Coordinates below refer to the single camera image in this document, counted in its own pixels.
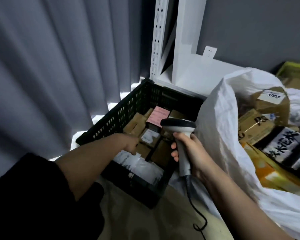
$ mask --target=finger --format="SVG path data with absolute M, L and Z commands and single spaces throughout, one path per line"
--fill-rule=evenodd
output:
M 198 139 L 198 137 L 196 137 L 195 134 L 190 134 L 190 138 L 191 138 L 191 140 L 194 141 L 195 143 L 200 143 L 200 144 L 201 144 L 200 140 Z
M 173 142 L 172 144 L 171 144 L 171 149 L 176 149 L 177 148 L 177 144 L 175 143 L 175 142 Z
M 172 157 L 177 157 L 177 156 L 178 156 L 178 151 L 173 151 L 173 152 L 171 153 L 171 156 L 172 156 Z
M 186 146 L 190 145 L 192 143 L 192 140 L 186 136 L 185 133 L 177 133 L 177 132 L 174 132 L 173 133 L 173 136 L 182 141 Z

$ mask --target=gray curtain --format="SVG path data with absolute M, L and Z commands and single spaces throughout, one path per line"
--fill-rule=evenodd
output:
M 152 35 L 141 42 L 141 24 L 153 28 L 155 0 L 145 4 L 0 0 L 0 176 L 26 152 L 67 152 L 150 69 Z

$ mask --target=wall outlet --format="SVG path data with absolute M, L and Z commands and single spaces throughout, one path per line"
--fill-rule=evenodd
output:
M 211 46 L 206 46 L 202 56 L 205 58 L 213 59 L 216 52 L 217 52 L 217 48 L 213 48 Z

